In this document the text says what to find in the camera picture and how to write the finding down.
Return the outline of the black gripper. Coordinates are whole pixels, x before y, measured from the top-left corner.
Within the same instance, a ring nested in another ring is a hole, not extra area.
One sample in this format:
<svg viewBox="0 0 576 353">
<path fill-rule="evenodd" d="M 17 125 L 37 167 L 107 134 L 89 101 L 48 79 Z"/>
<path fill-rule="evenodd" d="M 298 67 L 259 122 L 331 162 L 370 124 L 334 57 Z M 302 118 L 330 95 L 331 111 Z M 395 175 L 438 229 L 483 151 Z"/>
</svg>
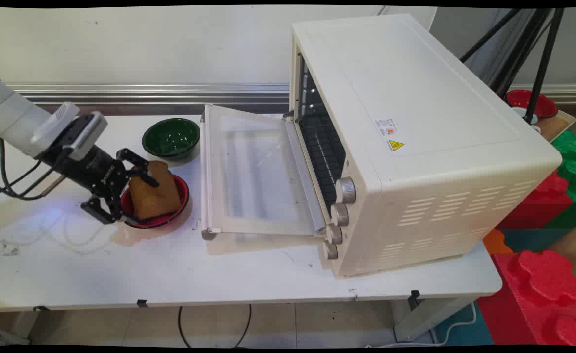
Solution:
<svg viewBox="0 0 576 353">
<path fill-rule="evenodd" d="M 103 224 L 125 221 L 121 194 L 130 178 L 140 178 L 152 188 L 159 186 L 149 174 L 149 161 L 127 148 L 118 150 L 115 158 L 96 145 L 83 159 L 70 158 L 74 151 L 70 145 L 55 143 L 38 154 L 37 159 L 89 190 L 91 196 L 81 203 L 81 209 Z M 125 169 L 124 161 L 133 168 Z"/>
</svg>

